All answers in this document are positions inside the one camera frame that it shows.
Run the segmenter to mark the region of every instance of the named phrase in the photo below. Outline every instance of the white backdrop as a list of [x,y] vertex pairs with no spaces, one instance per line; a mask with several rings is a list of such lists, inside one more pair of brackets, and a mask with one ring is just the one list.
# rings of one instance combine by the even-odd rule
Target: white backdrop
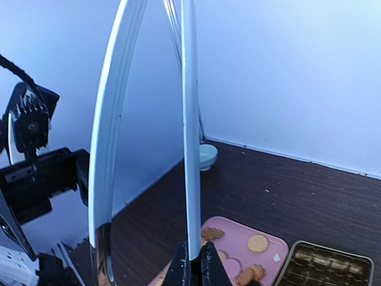
[[217,2],[196,1],[207,137],[381,176],[381,2]]
[[[98,81],[119,1],[0,2],[0,53],[61,98],[52,120],[51,149],[90,149]],[[0,70],[0,111],[18,79]],[[115,174],[114,213],[182,158],[181,81],[161,2],[150,1],[127,87]],[[1,166],[8,164],[5,154]],[[54,211],[24,226],[37,251],[87,236],[79,193],[53,199]],[[10,245],[3,235],[1,245]]]

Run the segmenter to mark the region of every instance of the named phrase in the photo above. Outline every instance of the pink circle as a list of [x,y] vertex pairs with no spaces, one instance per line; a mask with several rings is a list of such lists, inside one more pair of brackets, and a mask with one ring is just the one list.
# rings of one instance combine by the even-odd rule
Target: pink circle
[[225,259],[222,264],[230,279],[236,278],[241,272],[241,264],[236,259]]

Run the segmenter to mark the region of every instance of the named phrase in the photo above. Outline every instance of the white wall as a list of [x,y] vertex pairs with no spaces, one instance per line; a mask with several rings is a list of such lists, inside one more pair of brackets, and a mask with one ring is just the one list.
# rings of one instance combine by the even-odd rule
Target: white wall
[[[98,81],[119,1],[0,2],[0,53],[37,84],[61,95],[51,149],[90,149]],[[18,79],[0,70],[0,111]],[[149,1],[130,72],[115,174],[114,213],[182,158],[181,86],[160,2]],[[2,154],[1,165],[7,158]],[[87,208],[78,193],[52,201],[54,211],[25,225],[37,251],[87,235]],[[0,244],[9,246],[4,236]]]
[[209,138],[381,176],[381,2],[196,1]]

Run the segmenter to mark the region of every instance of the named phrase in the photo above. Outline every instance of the muffin tin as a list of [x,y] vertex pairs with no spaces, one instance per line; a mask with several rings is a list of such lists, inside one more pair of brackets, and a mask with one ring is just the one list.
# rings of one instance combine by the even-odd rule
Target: muffin tin
[[[217,228],[225,232],[213,243],[216,250],[224,254],[223,266],[233,286],[236,285],[235,279],[240,272],[254,264],[261,264],[266,270],[265,277],[260,281],[262,285],[272,286],[274,284],[288,255],[288,246],[283,240],[220,216],[208,219],[202,226],[202,229],[204,228]],[[249,250],[248,240],[252,235],[264,235],[268,239],[268,247],[265,252],[253,253]],[[168,266],[157,275],[149,286],[160,285],[158,281],[165,276]]]
[[275,286],[371,286],[371,259],[298,241]]

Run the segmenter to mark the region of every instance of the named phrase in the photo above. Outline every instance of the wire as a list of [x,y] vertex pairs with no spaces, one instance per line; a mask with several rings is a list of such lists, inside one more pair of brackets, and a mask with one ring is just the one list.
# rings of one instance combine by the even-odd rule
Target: wire
[[23,82],[25,82],[30,87],[30,89],[45,104],[45,100],[43,100],[40,92],[38,91],[38,88],[35,84],[35,81],[24,70],[22,70],[21,68],[16,66],[14,63],[12,63],[7,58],[3,57],[1,54],[0,54],[0,66],[9,70],[14,75],[18,76]]

